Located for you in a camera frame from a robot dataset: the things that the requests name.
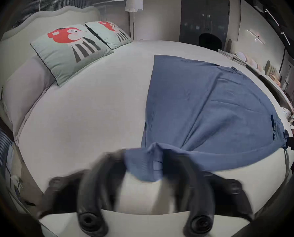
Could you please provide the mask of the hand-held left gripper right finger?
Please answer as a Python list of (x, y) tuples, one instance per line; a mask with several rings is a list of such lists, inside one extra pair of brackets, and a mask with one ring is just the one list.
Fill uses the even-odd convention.
[(184, 154), (164, 152), (162, 159), (162, 174), (173, 187), (177, 211), (190, 212), (184, 236), (206, 236), (215, 215), (254, 220), (248, 196), (238, 180), (204, 171)]

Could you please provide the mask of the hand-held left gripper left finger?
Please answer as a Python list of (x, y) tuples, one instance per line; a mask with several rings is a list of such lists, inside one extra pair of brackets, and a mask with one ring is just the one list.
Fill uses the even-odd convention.
[(37, 218), (77, 213), (79, 227), (86, 235), (106, 236), (109, 228), (101, 210), (114, 211), (125, 173), (125, 149), (121, 149), (106, 153), (91, 169), (51, 178), (37, 205)]

